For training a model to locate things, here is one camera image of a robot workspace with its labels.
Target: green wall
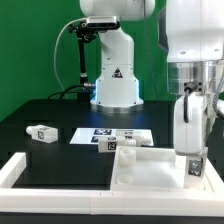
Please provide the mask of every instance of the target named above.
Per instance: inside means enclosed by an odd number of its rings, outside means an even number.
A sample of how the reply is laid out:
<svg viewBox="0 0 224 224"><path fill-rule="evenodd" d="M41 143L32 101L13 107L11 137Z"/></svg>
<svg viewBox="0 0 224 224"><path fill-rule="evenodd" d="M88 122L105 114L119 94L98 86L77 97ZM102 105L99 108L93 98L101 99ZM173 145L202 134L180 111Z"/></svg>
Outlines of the green wall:
<svg viewBox="0 0 224 224"><path fill-rule="evenodd" d="M157 13L165 0L157 0L148 19L150 47L159 100L174 100L166 88L166 53L157 45ZM31 99L60 91L53 72L53 51L62 27L83 17L79 0L2 0L0 4L0 120ZM155 100L146 51L144 22L122 23L135 40L135 75L145 100ZM90 80L100 74L99 39L86 46ZM79 81L75 35L64 33L58 50L58 71L65 87Z"/></svg>

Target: white plastic divider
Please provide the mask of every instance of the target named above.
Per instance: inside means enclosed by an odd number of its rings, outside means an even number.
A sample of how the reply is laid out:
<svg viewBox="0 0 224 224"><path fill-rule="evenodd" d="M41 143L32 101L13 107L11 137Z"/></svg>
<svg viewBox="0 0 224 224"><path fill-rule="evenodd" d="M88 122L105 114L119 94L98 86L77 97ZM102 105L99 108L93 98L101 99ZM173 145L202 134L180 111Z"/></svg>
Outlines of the white plastic divider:
<svg viewBox="0 0 224 224"><path fill-rule="evenodd" d="M0 188L11 188L26 168L26 153L15 153L0 170Z"/></svg>
<svg viewBox="0 0 224 224"><path fill-rule="evenodd" d="M15 155L0 171L0 176L3 175L3 170L11 167L10 164L14 164L14 168L11 169L14 172L4 171L4 180L10 175L18 176L22 171L21 164L24 162L25 154ZM208 182L212 183L213 191L193 189L78 191L0 188L0 212L223 217L224 185L212 165L207 164L209 165L206 170L209 171L206 175Z"/></svg>

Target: warning label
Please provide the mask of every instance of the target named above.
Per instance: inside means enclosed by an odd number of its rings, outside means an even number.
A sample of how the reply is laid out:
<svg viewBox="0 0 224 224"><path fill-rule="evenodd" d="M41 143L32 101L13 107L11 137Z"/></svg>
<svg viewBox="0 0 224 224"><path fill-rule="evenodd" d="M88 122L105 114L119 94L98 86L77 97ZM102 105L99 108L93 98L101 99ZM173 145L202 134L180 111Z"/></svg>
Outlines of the warning label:
<svg viewBox="0 0 224 224"><path fill-rule="evenodd" d="M119 68L116 69L116 71L114 72L112 78L123 78L123 75L121 74L121 71Z"/></svg>

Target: black tabletop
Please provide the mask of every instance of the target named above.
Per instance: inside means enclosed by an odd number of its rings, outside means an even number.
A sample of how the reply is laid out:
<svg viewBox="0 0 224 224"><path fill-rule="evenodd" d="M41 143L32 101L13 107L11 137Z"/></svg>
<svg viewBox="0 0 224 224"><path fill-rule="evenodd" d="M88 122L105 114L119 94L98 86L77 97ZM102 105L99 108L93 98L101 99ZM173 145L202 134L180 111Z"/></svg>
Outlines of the black tabletop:
<svg viewBox="0 0 224 224"><path fill-rule="evenodd" d="M89 103L75 100L32 100L0 123L0 166L14 152L26 152L28 167L16 188L108 190L113 153L98 153L97 145L69 144L75 130L85 128L151 129L154 147L173 146L173 102L145 102L140 112L105 114L90 110ZM46 144L32 140L27 126L59 129L59 140ZM208 145L210 160L222 175L220 143L223 122L218 120ZM158 216L83 216L1 213L0 223L223 223L221 218Z"/></svg>

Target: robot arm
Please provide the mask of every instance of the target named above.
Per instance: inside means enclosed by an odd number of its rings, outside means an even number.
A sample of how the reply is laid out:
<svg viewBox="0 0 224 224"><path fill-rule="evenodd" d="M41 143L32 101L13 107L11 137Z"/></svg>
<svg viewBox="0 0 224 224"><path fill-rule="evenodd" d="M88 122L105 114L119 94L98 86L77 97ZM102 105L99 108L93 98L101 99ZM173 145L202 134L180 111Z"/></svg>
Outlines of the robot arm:
<svg viewBox="0 0 224 224"><path fill-rule="evenodd" d="M203 186L206 141L217 113L212 102L224 71L223 6L223 0L167 0L168 87L181 96L174 109L174 149L187 156L186 187Z"/></svg>
<svg viewBox="0 0 224 224"><path fill-rule="evenodd" d="M135 21L144 18L155 8L155 0L80 0L80 6L86 16L117 16L121 20Z"/></svg>
<svg viewBox="0 0 224 224"><path fill-rule="evenodd" d="M140 20L150 15L155 0L80 0L86 16L97 16L98 23L109 17L118 20ZM91 100L94 110L127 113L141 109L138 80L134 71L134 42L121 28L99 32L102 68Z"/></svg>

